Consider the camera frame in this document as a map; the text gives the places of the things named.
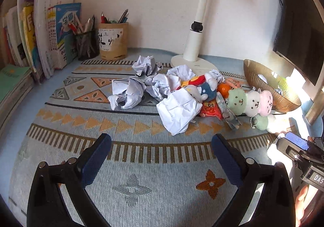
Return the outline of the right human hand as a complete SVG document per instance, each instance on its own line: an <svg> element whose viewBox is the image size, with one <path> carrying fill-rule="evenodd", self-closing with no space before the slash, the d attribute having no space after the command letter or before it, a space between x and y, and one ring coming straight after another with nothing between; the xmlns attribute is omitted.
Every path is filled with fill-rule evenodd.
<svg viewBox="0 0 324 227"><path fill-rule="evenodd" d="M304 216L306 207L310 204L311 200L315 197L317 189L311 185L305 185L300 189L299 194L295 200L295 226L299 227L301 219Z"/></svg>

